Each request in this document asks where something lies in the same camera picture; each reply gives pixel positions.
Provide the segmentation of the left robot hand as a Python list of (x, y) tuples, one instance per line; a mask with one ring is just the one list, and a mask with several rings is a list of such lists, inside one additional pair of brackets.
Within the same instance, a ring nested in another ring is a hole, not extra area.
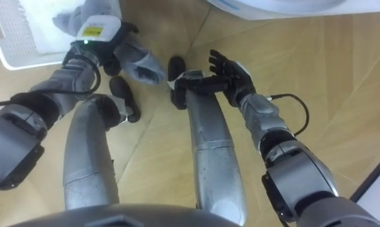
[(94, 58), (109, 76), (117, 76), (121, 65), (115, 51), (130, 33), (138, 33), (136, 25), (112, 15), (90, 16), (71, 43), (70, 53)]

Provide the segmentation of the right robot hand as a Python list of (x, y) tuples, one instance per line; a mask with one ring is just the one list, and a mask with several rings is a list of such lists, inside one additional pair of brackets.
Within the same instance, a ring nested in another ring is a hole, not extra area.
[(229, 79), (229, 85), (223, 94), (232, 107), (240, 107), (241, 100), (246, 95), (256, 92), (251, 75), (238, 62), (213, 49), (210, 50), (208, 61), (211, 64), (210, 71), (215, 76)]

